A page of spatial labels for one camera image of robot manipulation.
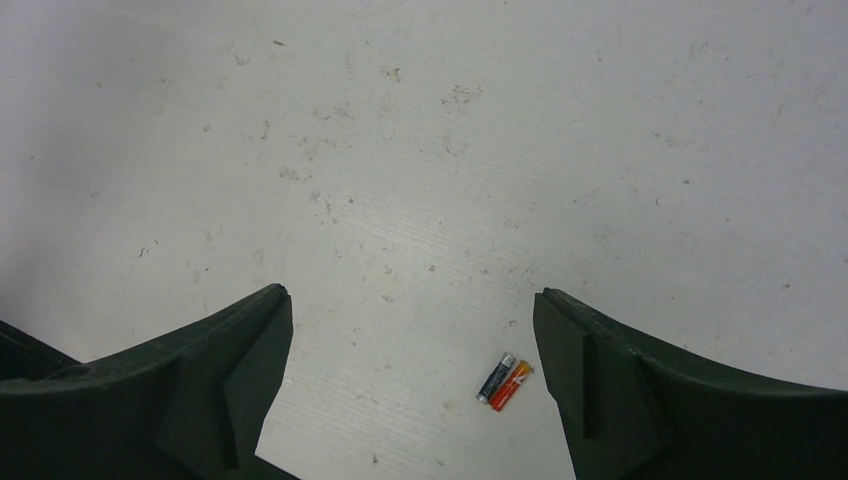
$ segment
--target orange battery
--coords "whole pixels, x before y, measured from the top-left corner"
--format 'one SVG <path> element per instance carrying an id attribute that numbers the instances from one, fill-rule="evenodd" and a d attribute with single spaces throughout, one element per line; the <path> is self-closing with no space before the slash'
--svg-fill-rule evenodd
<path id="1" fill-rule="evenodd" d="M 512 398 L 515 391 L 518 390 L 518 387 L 524 383 L 524 380 L 527 380 L 527 377 L 529 377 L 531 373 L 533 373 L 533 367 L 524 360 L 520 361 L 518 366 L 515 367 L 515 370 L 512 371 L 512 375 L 506 379 L 506 382 L 501 385 L 501 388 L 498 389 L 495 396 L 489 401 L 489 405 L 492 406 L 492 410 L 500 412 L 504 405 L 506 405 L 506 402 Z"/>

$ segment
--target aaa battery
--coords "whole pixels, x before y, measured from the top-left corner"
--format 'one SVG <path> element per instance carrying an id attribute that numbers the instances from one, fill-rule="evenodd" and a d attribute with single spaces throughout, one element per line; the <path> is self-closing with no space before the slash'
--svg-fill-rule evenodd
<path id="1" fill-rule="evenodd" d="M 533 373 L 533 367 L 530 366 L 529 363 L 522 360 L 518 363 L 518 366 L 515 367 L 515 370 L 512 371 L 512 375 L 504 382 L 500 389 L 498 389 L 497 393 L 489 400 L 489 405 L 492 406 L 492 409 L 496 412 L 500 412 L 506 402 L 509 401 L 510 398 L 515 394 L 518 387 L 524 383 L 524 380 Z"/>
<path id="2" fill-rule="evenodd" d="M 495 394 L 498 387 L 501 386 L 504 378 L 509 373 L 509 369 L 515 364 L 515 357 L 506 352 L 501 357 L 501 361 L 498 362 L 495 369 L 492 370 L 492 373 L 489 374 L 489 378 L 486 379 L 486 382 L 480 388 L 480 392 L 477 393 L 477 400 L 480 403 L 489 403 L 489 399 L 492 398 L 492 395 Z"/>

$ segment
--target white floor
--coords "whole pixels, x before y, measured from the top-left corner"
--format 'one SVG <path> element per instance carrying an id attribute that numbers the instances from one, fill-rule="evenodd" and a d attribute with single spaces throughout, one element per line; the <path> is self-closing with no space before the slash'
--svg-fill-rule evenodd
<path id="1" fill-rule="evenodd" d="M 83 361 L 294 298 L 258 452 L 303 480 L 573 478 L 561 288 L 848 388 L 840 0 L 0 0 L 0 318 Z"/>

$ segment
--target dirt spot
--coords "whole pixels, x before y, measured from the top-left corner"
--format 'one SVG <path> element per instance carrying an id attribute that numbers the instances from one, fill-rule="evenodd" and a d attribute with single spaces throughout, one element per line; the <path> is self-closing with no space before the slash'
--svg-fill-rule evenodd
<path id="1" fill-rule="evenodd" d="M 254 262 L 256 262 L 257 265 L 262 266 L 262 264 L 265 263 L 265 250 L 260 248 L 259 250 L 253 252 L 251 258 Z"/>
<path id="2" fill-rule="evenodd" d="M 383 73 L 389 77 L 389 80 L 392 83 L 400 83 L 400 68 L 393 68 L 391 70 L 383 70 Z"/>
<path id="3" fill-rule="evenodd" d="M 477 88 L 454 85 L 451 93 L 441 98 L 442 105 L 448 109 L 449 113 L 465 113 L 465 107 L 481 93 L 483 89 L 479 85 Z"/>
<path id="4" fill-rule="evenodd" d="M 295 182 L 300 180 L 300 175 L 297 174 L 297 171 L 295 169 L 289 168 L 285 165 L 280 167 L 280 171 L 278 173 L 280 175 L 280 178 L 288 178 L 289 180 L 292 180 L 292 181 L 295 181 Z"/>
<path id="5" fill-rule="evenodd" d="M 442 140 L 445 145 L 445 151 L 454 157 L 458 157 L 468 150 L 468 142 L 454 139 L 450 132 L 446 133 L 442 137 Z"/>
<path id="6" fill-rule="evenodd" d="M 270 128 L 271 128 L 271 122 L 269 122 L 266 119 L 265 120 L 265 129 L 262 130 L 262 136 L 259 137 L 259 140 L 265 140 L 266 138 L 268 138 L 268 129 L 270 129 Z"/>
<path id="7" fill-rule="evenodd" d="M 504 220 L 504 228 L 511 228 L 513 230 L 518 230 L 519 228 L 523 227 L 524 225 L 527 225 L 527 220 L 524 220 L 523 218 L 517 218 L 517 219 L 507 218 L 506 220 Z"/>
<path id="8" fill-rule="evenodd" d="M 622 260 L 623 256 L 621 255 L 621 246 L 618 242 L 618 236 L 618 232 L 607 225 L 603 229 L 596 230 L 592 233 L 592 240 L 612 258 Z"/>

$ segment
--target dark green plastic part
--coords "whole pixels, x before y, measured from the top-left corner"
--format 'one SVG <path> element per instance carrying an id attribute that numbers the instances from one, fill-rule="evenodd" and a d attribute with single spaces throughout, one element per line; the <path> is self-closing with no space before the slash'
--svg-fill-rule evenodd
<path id="1" fill-rule="evenodd" d="M 578 480 L 848 478 L 848 392 L 707 360 L 558 290 L 533 327 Z"/>
<path id="2" fill-rule="evenodd" d="M 21 367 L 0 381 L 0 477 L 294 479 L 254 454 L 291 339 L 280 285 L 68 368 L 30 337 L 0 337 Z"/>

